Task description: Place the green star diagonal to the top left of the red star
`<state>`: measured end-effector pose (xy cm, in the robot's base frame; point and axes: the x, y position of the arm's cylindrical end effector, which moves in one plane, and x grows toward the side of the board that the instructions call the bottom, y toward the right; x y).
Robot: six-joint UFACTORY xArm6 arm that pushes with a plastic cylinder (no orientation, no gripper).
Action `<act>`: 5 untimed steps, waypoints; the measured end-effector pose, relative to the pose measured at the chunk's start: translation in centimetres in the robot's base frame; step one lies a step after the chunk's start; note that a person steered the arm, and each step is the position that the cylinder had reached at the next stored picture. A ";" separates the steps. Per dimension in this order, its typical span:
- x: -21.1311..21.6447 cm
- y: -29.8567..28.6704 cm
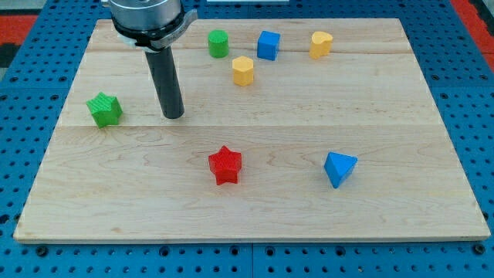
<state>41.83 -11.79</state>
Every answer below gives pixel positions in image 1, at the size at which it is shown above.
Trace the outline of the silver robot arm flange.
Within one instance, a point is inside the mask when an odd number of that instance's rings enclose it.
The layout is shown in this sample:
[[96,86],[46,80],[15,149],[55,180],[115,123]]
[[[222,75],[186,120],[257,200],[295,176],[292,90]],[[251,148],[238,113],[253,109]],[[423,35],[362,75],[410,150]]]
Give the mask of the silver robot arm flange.
[[101,0],[100,4],[110,10],[119,35],[148,52],[171,46],[198,19],[198,11],[186,11],[181,0]]

